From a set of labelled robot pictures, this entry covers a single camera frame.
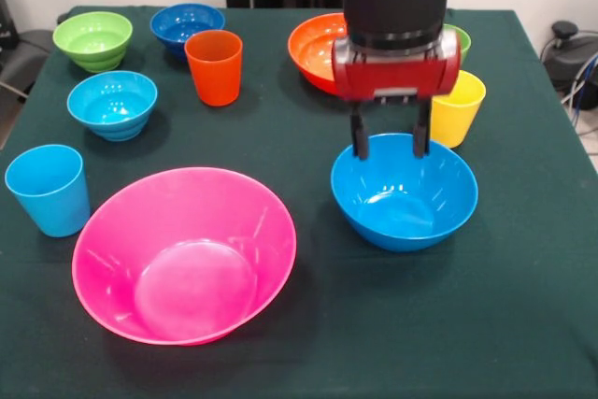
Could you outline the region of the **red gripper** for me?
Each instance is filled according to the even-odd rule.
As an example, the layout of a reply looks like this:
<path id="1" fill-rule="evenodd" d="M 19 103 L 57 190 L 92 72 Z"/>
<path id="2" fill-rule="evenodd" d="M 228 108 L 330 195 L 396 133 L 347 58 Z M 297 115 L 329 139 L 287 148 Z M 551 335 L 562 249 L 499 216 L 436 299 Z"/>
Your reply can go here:
<path id="1" fill-rule="evenodd" d="M 415 96 L 419 99 L 418 116 L 413 131 L 416 158 L 429 154 L 431 99 L 451 92 L 459 74 L 461 56 L 447 59 L 403 60 L 373 63 L 333 62 L 338 95 L 348 101 L 373 101 L 385 96 Z M 353 155 L 366 160 L 368 135 L 364 129 L 361 104 L 350 104 L 350 129 Z"/>

